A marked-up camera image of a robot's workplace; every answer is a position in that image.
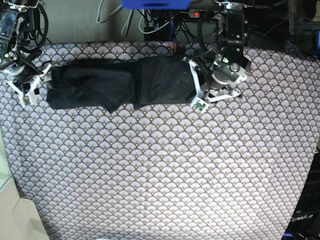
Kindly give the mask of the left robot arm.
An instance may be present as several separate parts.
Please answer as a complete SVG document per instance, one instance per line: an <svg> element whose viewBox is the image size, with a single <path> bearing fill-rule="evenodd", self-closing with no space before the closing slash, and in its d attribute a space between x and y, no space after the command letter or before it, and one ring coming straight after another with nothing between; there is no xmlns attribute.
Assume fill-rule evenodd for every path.
<svg viewBox="0 0 320 240"><path fill-rule="evenodd" d="M197 39L200 53L184 58L189 64L195 96L191 107L204 113L218 101L240 97L235 88L248 79L251 62L244 57L249 24L244 8L253 6L250 0L217 0L219 8L198 13ZM203 23L215 21L212 45L203 40Z"/></svg>

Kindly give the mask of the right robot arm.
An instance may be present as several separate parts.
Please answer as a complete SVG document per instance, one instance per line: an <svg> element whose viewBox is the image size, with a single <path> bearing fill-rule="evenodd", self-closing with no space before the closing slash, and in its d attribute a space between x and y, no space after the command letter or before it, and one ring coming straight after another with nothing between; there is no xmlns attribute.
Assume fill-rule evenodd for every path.
<svg viewBox="0 0 320 240"><path fill-rule="evenodd" d="M49 20L38 0L2 0L0 12L0 70L12 77L8 85L18 94L22 107L35 105L39 85L49 82L50 61L35 66L42 54Z"/></svg>

